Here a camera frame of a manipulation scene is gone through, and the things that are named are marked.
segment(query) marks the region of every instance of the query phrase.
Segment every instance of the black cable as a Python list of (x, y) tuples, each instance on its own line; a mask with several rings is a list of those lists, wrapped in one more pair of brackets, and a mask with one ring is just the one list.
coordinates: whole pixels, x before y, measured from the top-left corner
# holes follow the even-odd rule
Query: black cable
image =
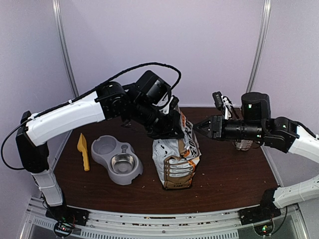
[(232, 109), (234, 115), (236, 116), (236, 118), (239, 119), (239, 115), (237, 114), (235, 108), (234, 108), (233, 106), (230, 106), (230, 107), (231, 107), (231, 109)]
[[(125, 85), (125, 86), (123, 86), (123, 89), (124, 90), (127, 90), (127, 89), (129, 89), (129, 86), (131, 86), (132, 84), (129, 84), (129, 85)], [(157, 110), (161, 110), (161, 109), (164, 109), (168, 104), (169, 104), (169, 102), (170, 102), (170, 98), (171, 98), (171, 88), (170, 88), (170, 86), (168, 85), (168, 84), (165, 84), (166, 85), (166, 88), (167, 88), (167, 95), (168, 95), (168, 98), (167, 98), (167, 101), (166, 101), (166, 103), (164, 104), (164, 105), (162, 105), (162, 106), (154, 106), (154, 108), (156, 108)], [(100, 101), (102, 101), (102, 100), (104, 100), (104, 99), (107, 99), (109, 96), (102, 96), (102, 97), (100, 97), (100, 98), (96, 98), (95, 99), (95, 102), (100, 102)]]
[[(124, 70), (124, 71), (121, 71), (120, 73), (118, 73), (118, 74), (112, 76), (111, 78), (109, 78), (109, 79), (107, 79), (106, 81), (102, 82), (101, 84), (99, 84), (98, 86), (94, 87), (93, 89), (91, 89), (91, 90), (89, 90), (89, 91), (87, 91), (87, 92), (81, 94), (80, 96), (74, 98), (74, 99), (72, 100), (72, 102), (78, 101), (78, 100), (80, 100), (80, 99), (82, 99), (82, 98), (88, 96), (88, 95), (91, 94), (92, 92), (96, 91), (96, 90), (99, 89), (100, 87), (103, 87), (103, 86), (107, 85), (107, 83), (109, 83), (110, 81), (112, 81), (112, 80), (118, 78), (120, 75), (122, 75), (122, 74), (124, 74), (124, 73), (127, 73), (127, 72), (129, 72), (129, 71), (132, 71), (132, 70), (135, 70), (135, 69), (137, 69), (137, 68), (144, 67), (144, 66), (149, 66), (149, 65), (156, 65), (156, 66), (167, 67), (167, 68), (170, 68), (170, 69), (172, 69), (172, 70), (175, 70), (175, 71), (178, 73), (178, 79), (176, 80), (176, 82), (175, 82), (175, 83), (173, 84), (173, 86), (171, 87), (171, 90), (174, 89), (174, 87), (179, 83), (179, 81), (180, 81), (180, 79), (181, 79), (181, 72), (180, 72), (177, 68), (175, 68), (174, 66), (167, 65), (167, 64), (164, 64), (164, 63), (159, 63), (159, 62), (143, 63), (143, 64), (140, 64), (140, 65), (137, 65), (137, 66), (130, 67), (130, 68)], [(53, 111), (53, 110), (56, 110), (56, 109), (58, 109), (58, 108), (61, 108), (61, 107), (63, 107), (63, 106), (66, 106), (66, 105), (68, 105), (68, 104), (70, 104), (70, 103), (69, 103), (69, 102), (65, 102), (65, 103), (62, 103), (62, 104), (60, 104), (60, 105), (58, 105), (58, 106), (49, 108), (49, 109), (47, 109), (47, 110), (45, 110), (45, 111), (40, 112), (40, 113), (37, 114), (34, 118), (37, 118), (37, 117), (42, 116), (42, 115), (45, 115), (45, 114), (47, 114), (47, 113), (49, 113), (49, 112), (51, 112), (51, 111)]]
[(44, 203), (46, 203), (45, 200), (43, 200), (43, 202), (42, 202), (43, 207), (50, 212), (50, 214), (52, 215), (52, 217), (53, 217), (58, 223), (64, 225), (66, 228), (69, 228), (69, 229), (71, 229), (71, 230), (75, 229), (75, 227), (74, 227), (73, 225), (71, 226), (70, 223), (68, 223), (67, 221), (58, 220), (58, 219), (56, 218), (56, 216), (52, 213), (52, 211), (49, 209), (49, 207), (45, 206)]
[(285, 222), (285, 220), (286, 220), (286, 218), (287, 218), (287, 214), (288, 214), (288, 206), (286, 206), (286, 213), (285, 213), (285, 217), (284, 217), (283, 221), (281, 222), (281, 224), (280, 224), (280, 226), (277, 228), (277, 230), (275, 230), (273, 233), (271, 233), (271, 235), (277, 233), (277, 232), (279, 231), (279, 229), (283, 226), (283, 224), (284, 224), (284, 222)]
[(261, 128), (263, 129), (263, 131), (265, 132), (265, 135), (267, 136), (273, 136), (266, 128), (266, 120), (267, 119), (261, 119), (260, 123), (261, 123)]
[(310, 134), (312, 137), (316, 138), (316, 135), (308, 128), (306, 127), (303, 123), (299, 122), (299, 121), (295, 121), (297, 124), (299, 124), (302, 128), (305, 129), (305, 131), (307, 131), (308, 134)]
[(61, 229), (60, 229), (60, 224), (61, 224), (60, 222), (57, 222), (56, 224), (54, 224), (53, 232), (54, 232), (54, 234), (55, 234), (57, 237), (59, 237), (59, 238), (67, 238), (68, 236), (70, 236), (70, 235), (72, 234), (73, 230), (70, 230), (67, 234), (60, 236), (60, 235), (58, 235), (57, 232), (56, 232), (56, 230), (59, 230), (59, 231), (61, 230)]
[(31, 119), (27, 119), (26, 121), (22, 122), (19, 126), (17, 126), (14, 130), (12, 130), (4, 139), (4, 141), (2, 142), (2, 145), (1, 145), (1, 159), (3, 161), (3, 163), (10, 169), (12, 170), (24, 170), (25, 168), (14, 168), (14, 167), (11, 167), (10, 165), (7, 164), (7, 162), (5, 161), (4, 159), (4, 156), (3, 156), (3, 147), (6, 143), (6, 141), (9, 139), (9, 137), (14, 133), (16, 132), (21, 126), (25, 125), (26, 123), (28, 123)]

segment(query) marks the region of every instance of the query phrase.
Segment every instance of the pet food bag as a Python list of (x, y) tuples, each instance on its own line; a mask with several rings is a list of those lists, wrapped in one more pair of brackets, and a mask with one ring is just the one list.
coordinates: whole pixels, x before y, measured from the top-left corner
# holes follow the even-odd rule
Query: pet food bag
[(153, 160), (159, 179), (165, 189), (182, 189), (191, 186), (201, 155), (193, 124), (180, 113), (183, 139), (157, 139), (153, 142)]

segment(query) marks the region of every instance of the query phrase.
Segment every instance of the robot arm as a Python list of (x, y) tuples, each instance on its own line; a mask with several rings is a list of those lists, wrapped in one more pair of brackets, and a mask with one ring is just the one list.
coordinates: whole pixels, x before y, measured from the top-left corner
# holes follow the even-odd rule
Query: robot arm
[[(168, 102), (156, 106), (165, 94)], [(67, 209), (63, 192), (47, 162), (49, 139), (85, 124), (116, 117), (142, 124), (153, 139), (183, 138), (180, 114), (174, 110), (177, 103), (171, 87), (152, 71), (146, 71), (136, 83), (122, 87), (117, 82), (107, 82), (44, 112), (25, 112), (16, 144), (24, 168), (36, 180), (55, 217), (65, 218)]]
[[(220, 99), (215, 99), (216, 106), (221, 104)], [(318, 136), (300, 122), (285, 117), (272, 119), (268, 95), (256, 92), (244, 94), (241, 109), (243, 119), (211, 116), (195, 124), (194, 129), (214, 140), (254, 140), (319, 163)], [(316, 197), (319, 197), (319, 175), (290, 187), (266, 190), (261, 206), (274, 210)]]
[[(319, 140), (310, 135), (302, 126), (297, 126), (294, 143), (289, 153), (298, 154), (319, 163)], [(319, 175), (290, 187), (279, 187), (274, 192), (273, 203), (277, 208), (319, 197)]]

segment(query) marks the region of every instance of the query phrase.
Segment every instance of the wooden table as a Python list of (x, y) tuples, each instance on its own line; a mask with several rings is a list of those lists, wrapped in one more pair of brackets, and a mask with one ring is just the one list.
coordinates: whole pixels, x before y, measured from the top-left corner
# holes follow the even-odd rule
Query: wooden table
[[(193, 123), (220, 114), (213, 108), (182, 111)], [(55, 168), (68, 205), (141, 214), (211, 212), (259, 204), (263, 192), (277, 186), (260, 148), (237, 151), (231, 142), (213, 141), (197, 133), (202, 156), (192, 187), (166, 191), (153, 163), (153, 140), (137, 123), (133, 122), (131, 128), (120, 125), (120, 119), (113, 119), (73, 130)], [(82, 154), (77, 150), (80, 133), (87, 139), (91, 167), (88, 172), (84, 171)], [(142, 176), (131, 185), (113, 183), (107, 170), (91, 158), (92, 142), (107, 134), (130, 143), (143, 163)]]

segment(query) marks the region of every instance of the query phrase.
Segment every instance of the yellow plastic spatula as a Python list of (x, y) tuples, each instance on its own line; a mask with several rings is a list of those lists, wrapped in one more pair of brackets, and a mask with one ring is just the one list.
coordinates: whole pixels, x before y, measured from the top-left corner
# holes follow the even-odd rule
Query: yellow plastic spatula
[(82, 152), (83, 156), (83, 165), (84, 165), (84, 171), (90, 171), (90, 165), (89, 165), (89, 157), (88, 157), (88, 149), (86, 145), (86, 139), (84, 135), (81, 133), (79, 142), (78, 142), (78, 150)]

